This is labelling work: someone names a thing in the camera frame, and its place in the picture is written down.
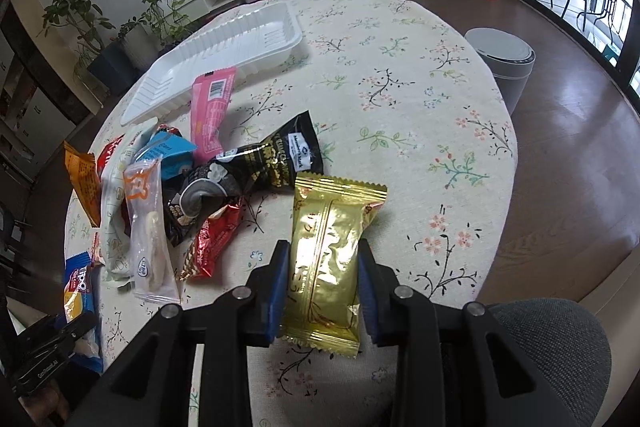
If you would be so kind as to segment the person's left hand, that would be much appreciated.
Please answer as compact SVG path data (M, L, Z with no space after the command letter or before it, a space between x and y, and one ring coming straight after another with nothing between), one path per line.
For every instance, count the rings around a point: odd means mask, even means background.
M21 397L20 402L36 426L65 426L70 416L68 402L55 381Z

